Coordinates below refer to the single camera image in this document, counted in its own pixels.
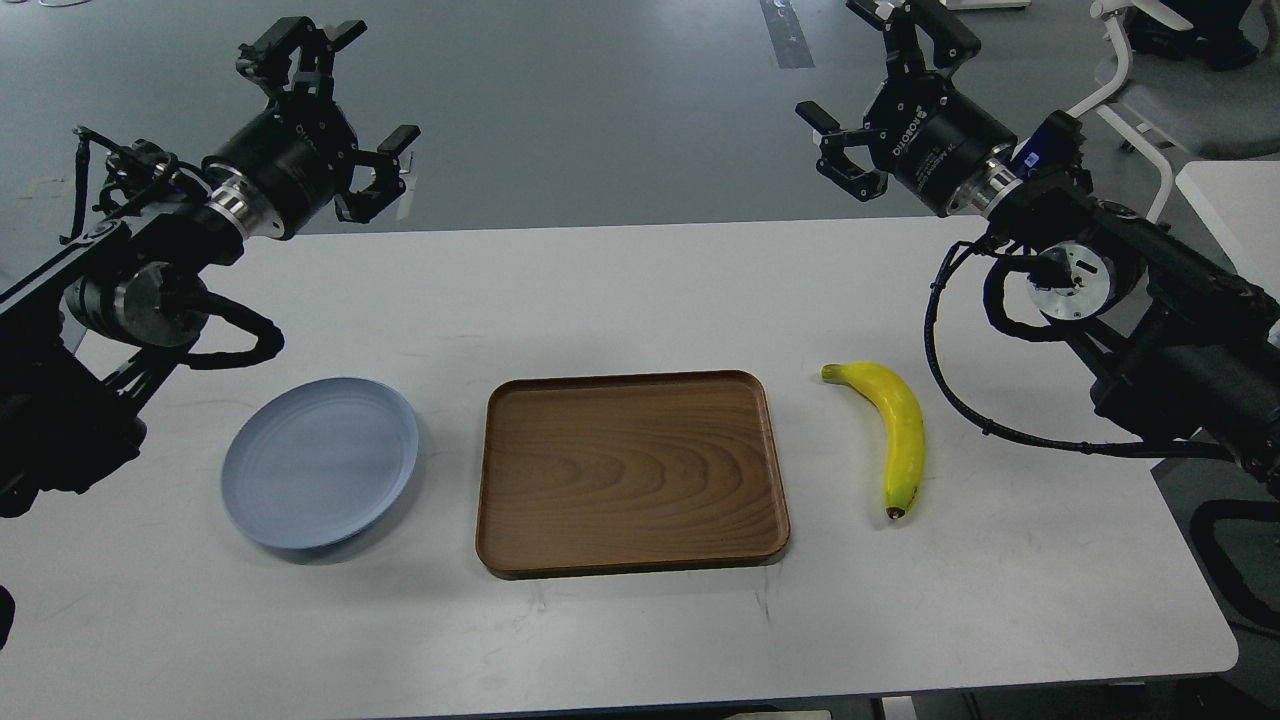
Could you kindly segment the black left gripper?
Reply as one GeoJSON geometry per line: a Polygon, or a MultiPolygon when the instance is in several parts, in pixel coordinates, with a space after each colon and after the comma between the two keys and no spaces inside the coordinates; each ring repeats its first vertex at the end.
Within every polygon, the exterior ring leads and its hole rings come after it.
{"type": "Polygon", "coordinates": [[[283,17],[239,45],[236,70],[268,99],[264,110],[202,160],[210,178],[238,176],[279,218],[271,233],[289,240],[334,197],[338,222],[367,224],[406,192],[401,155],[420,137],[398,126],[374,150],[360,149],[333,99],[337,54],[367,32],[364,19],[319,26],[283,17]],[[355,170],[372,174],[353,190],[355,170]]]}

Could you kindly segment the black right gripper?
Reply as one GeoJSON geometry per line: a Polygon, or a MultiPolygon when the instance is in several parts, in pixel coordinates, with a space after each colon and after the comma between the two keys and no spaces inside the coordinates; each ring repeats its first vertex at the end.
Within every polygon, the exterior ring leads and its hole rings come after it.
{"type": "Polygon", "coordinates": [[[867,128],[844,128],[818,102],[796,104],[820,152],[815,169],[860,202],[882,196],[890,174],[947,217],[987,161],[1006,158],[1016,142],[954,83],[982,41],[940,1],[849,1],[847,9],[881,33],[886,78],[863,118],[867,128]],[[856,147],[869,147],[877,170],[849,156],[856,147]]]}

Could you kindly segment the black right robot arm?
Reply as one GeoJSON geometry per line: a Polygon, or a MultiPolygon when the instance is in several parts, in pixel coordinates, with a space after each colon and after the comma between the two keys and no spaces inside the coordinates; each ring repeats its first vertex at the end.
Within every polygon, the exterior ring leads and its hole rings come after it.
{"type": "Polygon", "coordinates": [[[937,1],[851,1],[884,42],[886,79],[855,128],[817,102],[817,169],[858,200],[897,181],[932,213],[987,222],[956,243],[931,284],[925,361],[946,400],[984,434],[1111,457],[1236,464],[1271,495],[1279,477],[1277,301],[1117,202],[1097,199],[1082,165],[1082,123],[1053,111],[1025,142],[954,83],[979,38],[937,1]],[[1094,378],[1094,413],[1121,443],[1033,436],[970,407],[936,350],[941,296],[972,255],[991,258],[983,306],[1000,333],[1066,345],[1094,378]]]}

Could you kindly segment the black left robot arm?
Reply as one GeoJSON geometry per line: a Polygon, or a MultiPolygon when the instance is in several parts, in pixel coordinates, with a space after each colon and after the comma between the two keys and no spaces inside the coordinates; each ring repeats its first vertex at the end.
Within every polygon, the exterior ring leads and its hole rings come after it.
{"type": "Polygon", "coordinates": [[[275,323],[201,279],[247,240],[289,240],[324,208],[366,224],[406,191],[399,126],[361,149],[334,99],[337,54],[364,20],[275,22],[239,49],[266,106],[198,165],[147,140],[78,127],[76,206],[58,250],[3,293],[1,506],[82,495],[140,456],[141,411],[179,366],[225,370],[275,357],[275,323]]]}

